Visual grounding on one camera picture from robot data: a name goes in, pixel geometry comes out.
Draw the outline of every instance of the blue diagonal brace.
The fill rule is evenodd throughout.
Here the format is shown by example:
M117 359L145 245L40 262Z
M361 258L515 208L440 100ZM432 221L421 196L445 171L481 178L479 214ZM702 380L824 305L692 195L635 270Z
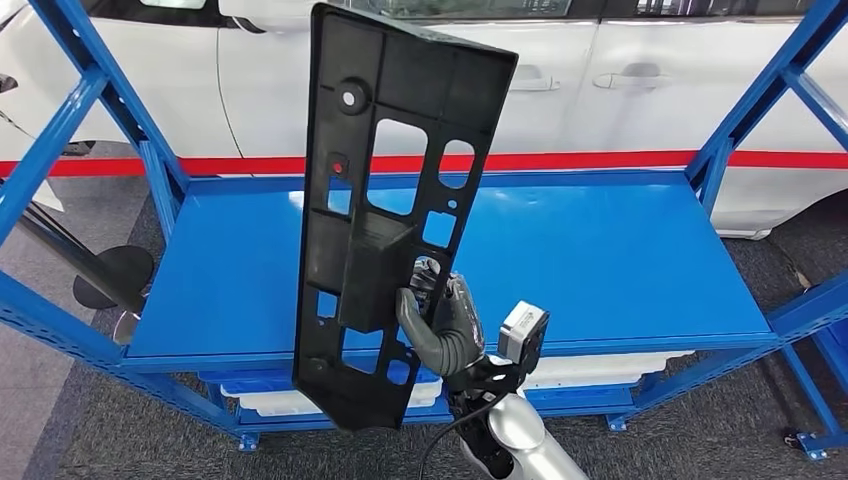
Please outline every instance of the blue diagonal brace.
M153 142L177 186L185 192L188 176L79 0L29 0L29 3L80 73L92 65L98 65L106 73L109 84L101 96L103 106L139 155L141 141Z
M35 139L8 181L0 187L0 242L23 214L50 167L61 155L74 132L106 86L106 75L90 65L67 99Z

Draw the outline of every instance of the gray carpet floor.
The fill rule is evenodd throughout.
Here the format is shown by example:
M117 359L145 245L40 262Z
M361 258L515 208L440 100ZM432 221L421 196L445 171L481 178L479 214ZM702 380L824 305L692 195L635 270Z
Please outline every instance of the gray carpet floor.
M848 267L846 200L820 203L767 240L726 242L764 311L802 292L796 271L817 283ZM148 200L129 243L161 253L158 231ZM116 316L100 312L93 324L108 331ZM809 342L798 350L848 425L848 402L823 361ZM783 444L785 427L821 425L775 355L637 417L626 433L607 431L600 417L545 423L593 479L848 479L848 449L811 462ZM75 365L25 478L408 479L435 429L263 435L257 453L242 454L214 430ZM436 448L427 478L482 478L456 443L451 435Z

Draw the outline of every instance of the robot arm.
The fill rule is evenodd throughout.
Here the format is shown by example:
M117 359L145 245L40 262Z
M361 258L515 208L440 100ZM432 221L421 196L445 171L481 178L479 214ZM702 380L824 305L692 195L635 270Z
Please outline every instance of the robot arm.
M548 314L519 302L501 325L498 353L483 354L482 328L468 286L451 275L436 318L428 326L418 314L426 307L436 262L416 266L412 286L398 291L397 317L421 362L441 375L462 438L463 453L490 477L508 480L582 480L586 475L545 429L535 408L517 394L536 368ZM419 478L423 477L422 460Z

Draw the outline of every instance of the blue vertical post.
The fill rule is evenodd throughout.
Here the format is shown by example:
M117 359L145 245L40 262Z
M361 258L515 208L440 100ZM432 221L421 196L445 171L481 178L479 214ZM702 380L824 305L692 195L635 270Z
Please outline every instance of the blue vertical post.
M810 402L813 404L813 408L822 423L824 423L828 433L831 435L838 435L842 433L839 421L833 416L833 412L830 411L830 408L827 406L827 402L824 397L822 397L821 392L819 392L819 389L816 388L813 378L810 376L810 373L807 372L807 369L804 368L804 364L795 352L795 348L793 348L792 345L786 345L781 349L781 352L783 352L783 356L786 357L786 362L789 364L789 367L793 372L795 372L795 376L798 378L801 388L804 389L804 393L807 394L807 398L810 399Z

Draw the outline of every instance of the plastic panel hole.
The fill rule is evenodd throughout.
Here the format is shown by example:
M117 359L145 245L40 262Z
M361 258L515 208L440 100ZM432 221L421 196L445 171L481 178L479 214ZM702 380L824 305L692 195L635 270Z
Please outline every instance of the plastic panel hole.
M392 360L389 362L388 379L395 385L406 385L409 380L409 365L400 360Z
M360 333L351 328L345 328L342 346L342 361L345 365L360 372L374 373L377 371L377 355L362 355L363 349L379 349L383 343L383 331Z
M439 181L446 187L462 188L474 162L474 147L462 140L451 140L439 162Z
M336 307L339 303L339 297L332 293L327 293L323 290L318 290L318 308L317 314L319 317L333 318L336 316Z
M424 223L422 238L425 242L437 247L446 248L450 243L456 217L449 213L430 212Z
M417 177L421 175L421 167L424 166L427 141L427 134L418 127L388 118L380 120L374 135L374 151L366 192L371 205L398 215L408 215L412 212L412 205L415 204L415 190L381 190L379 182L375 182L375 177L379 175L375 174L391 170L409 172L416 177L417 188ZM397 159L393 159L392 163L386 163L380 158L381 155L399 154L404 156L401 164L397 163Z
M350 215L350 194L349 183L339 178L330 177L327 209L342 215Z

